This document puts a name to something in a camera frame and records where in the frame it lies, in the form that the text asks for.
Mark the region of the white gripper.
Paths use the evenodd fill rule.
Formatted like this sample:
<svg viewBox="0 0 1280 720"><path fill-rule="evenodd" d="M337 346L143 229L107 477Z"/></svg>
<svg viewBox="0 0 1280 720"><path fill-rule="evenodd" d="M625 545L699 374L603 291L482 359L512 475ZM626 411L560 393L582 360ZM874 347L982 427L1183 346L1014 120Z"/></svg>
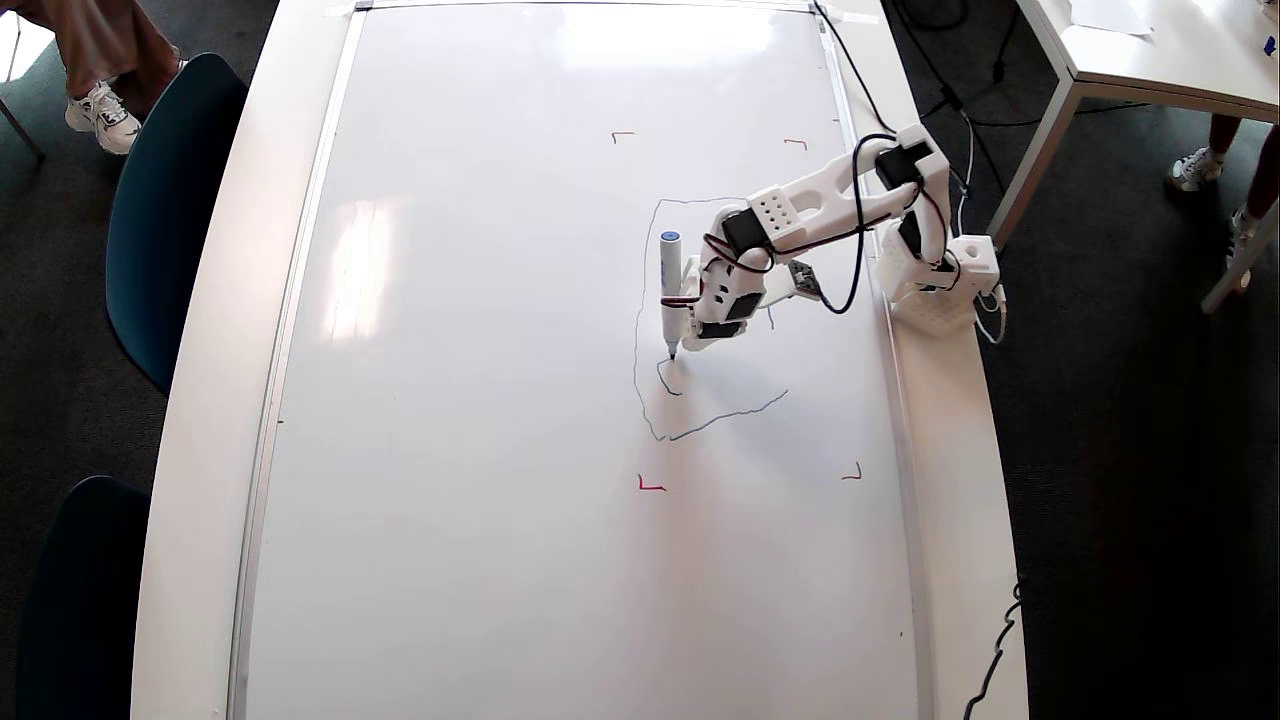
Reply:
<svg viewBox="0 0 1280 720"><path fill-rule="evenodd" d="M695 318L687 319L684 332L689 352L742 334L763 299L765 273L773 266L771 252L760 246L730 255L723 247L703 245L700 256L684 261L682 297L695 305Z"/></svg>

